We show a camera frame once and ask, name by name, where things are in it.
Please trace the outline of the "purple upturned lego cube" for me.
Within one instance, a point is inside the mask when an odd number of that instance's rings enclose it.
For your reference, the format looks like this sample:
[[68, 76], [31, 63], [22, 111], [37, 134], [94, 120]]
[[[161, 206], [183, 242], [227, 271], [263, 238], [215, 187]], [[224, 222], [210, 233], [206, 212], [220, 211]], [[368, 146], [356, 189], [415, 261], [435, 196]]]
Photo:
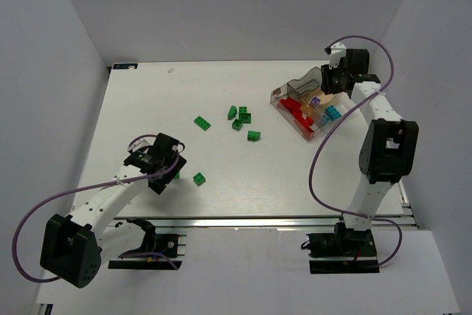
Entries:
[[321, 104], [321, 100], [318, 98], [318, 97], [313, 97], [310, 101], [310, 104], [313, 106], [313, 107], [317, 107]]

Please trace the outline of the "cyan 2x4 lego brick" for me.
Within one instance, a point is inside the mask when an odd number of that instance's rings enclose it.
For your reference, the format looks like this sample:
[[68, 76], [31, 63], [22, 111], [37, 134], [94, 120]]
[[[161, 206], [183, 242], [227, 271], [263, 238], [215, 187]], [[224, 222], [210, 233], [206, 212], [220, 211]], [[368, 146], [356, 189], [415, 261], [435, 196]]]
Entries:
[[340, 119], [342, 117], [341, 113], [337, 110], [337, 108], [334, 105], [328, 106], [324, 110], [324, 115], [326, 117], [325, 120], [327, 122], [335, 121], [335, 120]]

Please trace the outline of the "green studded lego cube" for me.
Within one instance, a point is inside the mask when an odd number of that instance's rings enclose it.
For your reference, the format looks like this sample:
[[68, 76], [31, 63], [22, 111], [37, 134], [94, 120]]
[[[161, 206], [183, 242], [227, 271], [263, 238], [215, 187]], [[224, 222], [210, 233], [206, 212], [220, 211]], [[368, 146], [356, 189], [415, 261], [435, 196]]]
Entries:
[[192, 179], [197, 186], [201, 186], [206, 181], [206, 177], [202, 173], [196, 173]]

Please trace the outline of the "green 2x3 lego brick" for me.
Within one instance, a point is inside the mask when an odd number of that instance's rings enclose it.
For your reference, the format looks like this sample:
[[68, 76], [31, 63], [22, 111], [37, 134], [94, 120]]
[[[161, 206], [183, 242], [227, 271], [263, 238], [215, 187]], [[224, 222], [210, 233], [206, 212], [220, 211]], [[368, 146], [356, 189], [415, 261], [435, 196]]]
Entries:
[[207, 131], [211, 127], [211, 124], [201, 116], [197, 116], [194, 119], [194, 123], [204, 131]]

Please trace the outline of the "red sloped lego brick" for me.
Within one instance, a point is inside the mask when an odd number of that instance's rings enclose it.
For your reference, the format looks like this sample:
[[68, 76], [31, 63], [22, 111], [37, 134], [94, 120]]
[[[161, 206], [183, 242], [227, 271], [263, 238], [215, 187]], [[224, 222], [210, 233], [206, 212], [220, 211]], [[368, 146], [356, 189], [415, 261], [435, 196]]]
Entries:
[[302, 106], [301, 102], [299, 102], [299, 101], [297, 101], [297, 100], [295, 100], [291, 97], [287, 97], [285, 99], [280, 99], [280, 104], [290, 112], [298, 111]]

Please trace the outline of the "red 2x3 lego brick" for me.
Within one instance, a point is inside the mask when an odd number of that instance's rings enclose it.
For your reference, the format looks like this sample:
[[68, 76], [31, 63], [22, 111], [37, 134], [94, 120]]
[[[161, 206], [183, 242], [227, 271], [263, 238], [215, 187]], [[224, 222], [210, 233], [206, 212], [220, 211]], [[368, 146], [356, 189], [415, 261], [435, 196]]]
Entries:
[[304, 116], [301, 111], [294, 112], [295, 120], [305, 129], [310, 130], [313, 125], [313, 119], [310, 116]]

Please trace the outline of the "red arch lego piece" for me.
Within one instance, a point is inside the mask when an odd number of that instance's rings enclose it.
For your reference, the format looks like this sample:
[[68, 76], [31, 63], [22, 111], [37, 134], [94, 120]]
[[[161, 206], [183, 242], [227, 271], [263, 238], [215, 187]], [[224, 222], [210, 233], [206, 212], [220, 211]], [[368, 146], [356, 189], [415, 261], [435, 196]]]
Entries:
[[310, 126], [303, 126], [305, 133], [308, 135], [314, 134], [314, 130]]

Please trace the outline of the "green small lego cube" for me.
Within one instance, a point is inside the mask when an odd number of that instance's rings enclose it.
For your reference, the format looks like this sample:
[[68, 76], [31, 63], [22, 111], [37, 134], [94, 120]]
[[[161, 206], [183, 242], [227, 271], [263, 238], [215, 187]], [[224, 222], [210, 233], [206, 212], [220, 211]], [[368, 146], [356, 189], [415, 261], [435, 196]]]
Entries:
[[232, 129], [239, 131], [243, 127], [243, 122], [239, 119], [236, 119], [232, 122]]

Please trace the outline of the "green square lego upturned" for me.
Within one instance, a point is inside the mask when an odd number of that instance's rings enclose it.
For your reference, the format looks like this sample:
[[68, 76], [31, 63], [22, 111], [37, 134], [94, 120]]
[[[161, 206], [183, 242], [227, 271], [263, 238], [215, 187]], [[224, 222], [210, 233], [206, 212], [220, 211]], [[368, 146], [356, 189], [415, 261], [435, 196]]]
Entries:
[[238, 117], [237, 120], [245, 125], [245, 124], [250, 124], [251, 123], [251, 114], [247, 111], [246, 106], [240, 106], [237, 110], [238, 112]]

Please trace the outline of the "green curved lego brick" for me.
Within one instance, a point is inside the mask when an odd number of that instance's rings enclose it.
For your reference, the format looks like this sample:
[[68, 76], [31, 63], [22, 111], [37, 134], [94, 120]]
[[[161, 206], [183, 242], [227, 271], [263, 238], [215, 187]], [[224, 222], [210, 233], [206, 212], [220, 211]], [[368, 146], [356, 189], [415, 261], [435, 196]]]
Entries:
[[251, 142], [259, 141], [261, 137], [261, 133], [259, 131], [248, 131], [247, 132], [247, 140]]

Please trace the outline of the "green slanted lego brick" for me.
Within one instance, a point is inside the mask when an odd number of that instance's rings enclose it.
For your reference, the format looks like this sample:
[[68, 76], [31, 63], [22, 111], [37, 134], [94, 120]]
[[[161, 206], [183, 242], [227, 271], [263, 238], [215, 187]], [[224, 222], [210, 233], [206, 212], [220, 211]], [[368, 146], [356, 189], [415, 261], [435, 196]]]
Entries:
[[235, 105], [232, 105], [228, 111], [227, 114], [227, 119], [228, 120], [233, 120], [237, 115], [237, 107]]

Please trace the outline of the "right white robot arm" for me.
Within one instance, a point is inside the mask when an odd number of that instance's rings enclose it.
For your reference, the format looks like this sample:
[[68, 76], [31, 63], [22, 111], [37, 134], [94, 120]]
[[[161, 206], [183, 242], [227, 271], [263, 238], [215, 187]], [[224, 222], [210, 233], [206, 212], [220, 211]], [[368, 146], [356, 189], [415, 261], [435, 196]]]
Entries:
[[404, 120], [389, 104], [380, 80], [368, 72], [368, 50], [348, 49], [337, 42], [327, 53], [330, 62], [321, 67], [321, 90], [324, 94], [347, 94], [361, 105], [360, 112], [369, 125], [358, 158], [361, 179], [343, 213], [347, 229], [364, 232], [371, 228], [371, 220], [392, 185], [410, 174], [419, 126]]

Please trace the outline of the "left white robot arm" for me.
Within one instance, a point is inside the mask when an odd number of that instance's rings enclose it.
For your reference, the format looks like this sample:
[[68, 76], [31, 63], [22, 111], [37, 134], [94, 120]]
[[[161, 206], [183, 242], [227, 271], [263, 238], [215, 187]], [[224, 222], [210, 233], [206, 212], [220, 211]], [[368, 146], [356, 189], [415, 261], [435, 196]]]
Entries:
[[129, 144], [128, 156], [109, 183], [68, 215], [56, 214], [47, 221], [41, 267], [83, 288], [114, 258], [167, 259], [151, 222], [115, 218], [146, 190], [163, 193], [187, 162], [181, 155], [184, 149], [183, 142], [163, 133], [153, 143], [140, 137]]

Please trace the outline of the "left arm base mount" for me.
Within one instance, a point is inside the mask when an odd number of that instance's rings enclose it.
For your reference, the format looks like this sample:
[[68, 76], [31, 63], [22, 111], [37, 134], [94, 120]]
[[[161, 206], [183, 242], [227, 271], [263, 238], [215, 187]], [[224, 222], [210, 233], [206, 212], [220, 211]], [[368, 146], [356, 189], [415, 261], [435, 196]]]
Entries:
[[128, 218], [126, 220], [138, 226], [144, 237], [137, 249], [124, 252], [124, 256], [108, 262], [108, 269], [116, 270], [150, 270], [150, 271], [177, 271], [184, 255], [181, 235], [158, 233], [156, 227], [142, 218]]

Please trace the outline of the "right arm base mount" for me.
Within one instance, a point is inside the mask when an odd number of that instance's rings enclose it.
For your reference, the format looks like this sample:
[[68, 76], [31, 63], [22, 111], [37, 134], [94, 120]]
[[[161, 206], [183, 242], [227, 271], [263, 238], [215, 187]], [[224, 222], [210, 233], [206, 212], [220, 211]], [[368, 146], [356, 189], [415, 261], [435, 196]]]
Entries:
[[307, 234], [301, 250], [308, 251], [311, 274], [377, 274], [377, 250], [371, 232], [363, 240], [337, 238], [334, 232]]

